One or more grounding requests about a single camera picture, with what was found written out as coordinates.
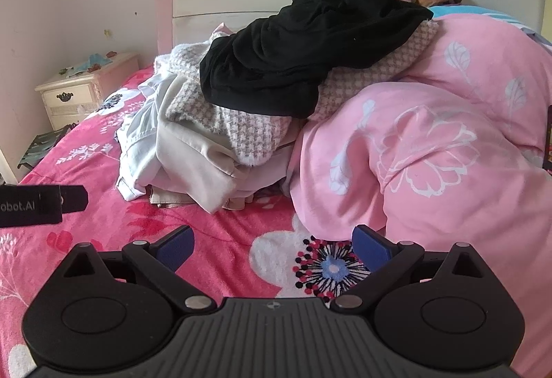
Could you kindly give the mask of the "black smile t-shirt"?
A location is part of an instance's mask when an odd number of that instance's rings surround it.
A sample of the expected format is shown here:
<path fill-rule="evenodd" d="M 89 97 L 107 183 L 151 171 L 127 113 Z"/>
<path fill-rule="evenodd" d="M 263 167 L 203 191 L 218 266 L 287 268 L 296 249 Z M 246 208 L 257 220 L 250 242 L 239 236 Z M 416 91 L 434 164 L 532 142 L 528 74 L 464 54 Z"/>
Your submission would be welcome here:
<path fill-rule="evenodd" d="M 331 70 L 372 67 L 432 17 L 401 0 L 292 0 L 214 40 L 200 62 L 201 90 L 224 108 L 306 118 Z"/>

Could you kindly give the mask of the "green folding stool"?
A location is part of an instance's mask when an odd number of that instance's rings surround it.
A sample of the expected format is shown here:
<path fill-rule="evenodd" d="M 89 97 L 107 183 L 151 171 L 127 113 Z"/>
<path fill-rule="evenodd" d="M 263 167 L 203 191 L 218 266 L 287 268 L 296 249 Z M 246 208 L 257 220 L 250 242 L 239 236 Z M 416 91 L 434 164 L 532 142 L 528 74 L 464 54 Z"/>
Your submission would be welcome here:
<path fill-rule="evenodd" d="M 25 167 L 29 171 L 32 171 L 34 167 L 46 157 L 50 150 L 53 149 L 54 146 L 56 146 L 57 143 L 60 142 L 63 137 L 65 137 L 67 133 L 75 127 L 76 124 L 73 123 L 63 126 L 59 130 L 52 130 L 50 132 L 37 135 L 21 157 L 17 168 L 20 169 L 21 167 Z"/>

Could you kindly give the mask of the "beige trousers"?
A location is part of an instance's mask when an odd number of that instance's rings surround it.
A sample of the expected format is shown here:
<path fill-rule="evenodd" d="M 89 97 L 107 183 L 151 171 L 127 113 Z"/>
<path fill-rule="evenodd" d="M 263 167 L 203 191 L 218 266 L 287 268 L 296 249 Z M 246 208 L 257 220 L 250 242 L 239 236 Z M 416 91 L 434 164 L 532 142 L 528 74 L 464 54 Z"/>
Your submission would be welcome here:
<path fill-rule="evenodd" d="M 261 166 L 239 164 L 225 137 L 200 133 L 196 127 L 164 122 L 157 131 L 156 156 L 161 167 L 151 180 L 150 202 L 158 206 L 197 204 L 208 213 L 240 210 L 253 194 L 284 178 L 300 131 L 294 121 L 281 145 Z"/>

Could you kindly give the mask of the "white grey shirt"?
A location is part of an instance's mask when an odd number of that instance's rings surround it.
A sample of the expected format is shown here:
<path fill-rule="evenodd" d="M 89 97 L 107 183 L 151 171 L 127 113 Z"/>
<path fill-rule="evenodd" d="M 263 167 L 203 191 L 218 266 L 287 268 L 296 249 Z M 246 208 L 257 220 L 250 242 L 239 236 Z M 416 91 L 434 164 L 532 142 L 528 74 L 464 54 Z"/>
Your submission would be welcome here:
<path fill-rule="evenodd" d="M 116 131 L 121 147 L 116 188 L 126 201 L 147 194 L 146 187 L 167 189 L 169 178 L 156 153 L 158 114 L 174 72 L 158 72 L 138 86 L 146 98 L 135 114 L 126 116 Z"/>

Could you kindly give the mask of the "pink floral bed blanket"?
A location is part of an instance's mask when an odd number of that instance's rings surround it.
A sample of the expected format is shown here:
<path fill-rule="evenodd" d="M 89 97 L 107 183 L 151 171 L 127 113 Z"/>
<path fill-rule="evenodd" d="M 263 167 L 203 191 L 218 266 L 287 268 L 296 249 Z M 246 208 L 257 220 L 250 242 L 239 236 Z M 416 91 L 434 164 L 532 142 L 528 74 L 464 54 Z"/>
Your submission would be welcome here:
<path fill-rule="evenodd" d="M 133 73 L 100 111 L 86 118 L 25 176 L 28 185 L 82 185 L 86 209 L 60 224 L 1 232 L 1 373 L 23 377 L 34 361 L 21 334 L 25 310 L 61 260 L 80 242 L 117 251 L 153 242 L 179 226 L 195 234 L 180 276 L 213 297 L 329 300 L 367 276 L 349 242 L 319 241 L 298 221 L 277 187 L 259 191 L 240 211 L 206 213 L 194 204 L 161 208 L 147 197 L 126 201 L 116 189 L 121 149 L 115 133 L 143 104 Z"/>

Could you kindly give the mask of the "cream nightstand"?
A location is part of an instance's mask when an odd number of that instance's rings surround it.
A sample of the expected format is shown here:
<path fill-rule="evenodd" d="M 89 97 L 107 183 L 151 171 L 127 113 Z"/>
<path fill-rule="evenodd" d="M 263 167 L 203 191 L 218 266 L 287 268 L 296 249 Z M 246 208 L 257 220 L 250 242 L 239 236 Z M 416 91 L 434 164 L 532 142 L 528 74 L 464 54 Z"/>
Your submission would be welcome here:
<path fill-rule="evenodd" d="M 138 54 L 120 53 L 99 70 L 70 78 L 57 74 L 34 90 L 42 99 L 50 126 L 59 130 L 95 112 L 138 69 Z"/>

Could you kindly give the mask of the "light pink floral duvet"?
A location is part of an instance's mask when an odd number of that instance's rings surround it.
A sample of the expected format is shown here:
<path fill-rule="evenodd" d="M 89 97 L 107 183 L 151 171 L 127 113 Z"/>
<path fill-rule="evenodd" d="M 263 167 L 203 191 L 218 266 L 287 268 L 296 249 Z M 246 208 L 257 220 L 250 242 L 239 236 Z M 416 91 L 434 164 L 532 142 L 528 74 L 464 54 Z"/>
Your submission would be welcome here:
<path fill-rule="evenodd" d="M 359 224 L 428 250 L 468 242 L 526 322 L 514 360 L 551 371 L 551 52 L 513 25 L 450 14 L 396 82 L 364 88 L 297 141 L 290 194 L 312 235 Z"/>

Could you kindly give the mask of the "houndstooth knit garment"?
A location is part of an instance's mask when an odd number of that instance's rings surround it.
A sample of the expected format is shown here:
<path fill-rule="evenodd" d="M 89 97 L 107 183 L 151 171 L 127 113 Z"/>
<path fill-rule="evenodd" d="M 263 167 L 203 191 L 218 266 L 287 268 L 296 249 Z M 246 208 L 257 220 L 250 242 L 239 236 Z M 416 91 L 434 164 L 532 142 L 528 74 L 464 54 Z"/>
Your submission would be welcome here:
<path fill-rule="evenodd" d="M 372 67 L 364 70 L 335 68 L 330 71 L 319 87 L 318 102 L 309 119 L 323 121 L 362 89 L 397 78 L 428 48 L 437 30 L 436 21 L 426 20 L 406 43 Z M 206 41 L 181 43 L 171 50 L 168 67 L 176 78 L 164 97 L 159 117 L 168 123 L 193 123 L 206 133 L 221 135 L 227 140 L 237 162 L 245 166 L 260 166 L 284 143 L 284 136 L 293 119 L 223 108 L 207 102 L 200 90 L 200 61 L 216 39 L 226 39 L 232 34 L 233 31 L 221 23 Z"/>

